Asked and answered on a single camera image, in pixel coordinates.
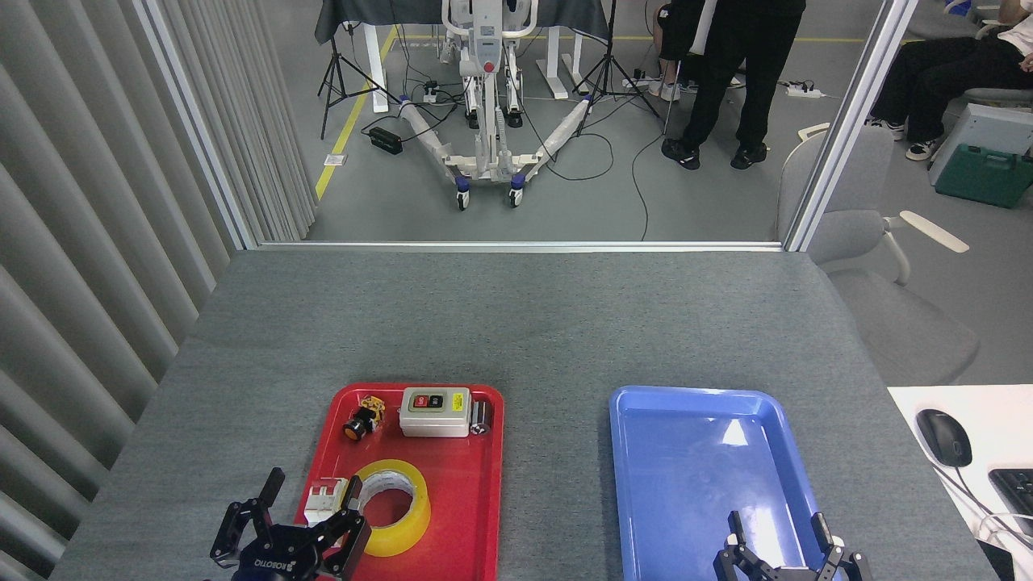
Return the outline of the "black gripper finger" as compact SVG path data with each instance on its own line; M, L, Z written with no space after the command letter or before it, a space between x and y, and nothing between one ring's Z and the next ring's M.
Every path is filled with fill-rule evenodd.
M336 543L322 553L321 576L349 579L358 568L371 526L359 509L359 477L321 478L311 485L311 526L324 527Z
M838 571L845 571L848 580L873 579L868 565L870 559L859 551L848 549L842 538L831 533L822 512L812 515L812 530L824 555L824 563L817 570L815 580L834 580Z
M240 539L246 525L251 523L256 533L256 541L262 549L274 548L272 534L273 521L269 508L279 495L285 473L281 468L273 468L267 478L258 497L248 499L246 503L231 503L226 508L221 525L211 545L210 558L220 567L232 567L240 561Z
M738 573L743 573L748 580L777 580L774 567L768 565L748 547L739 512L730 512L727 522L730 534L713 558L717 580L738 580Z

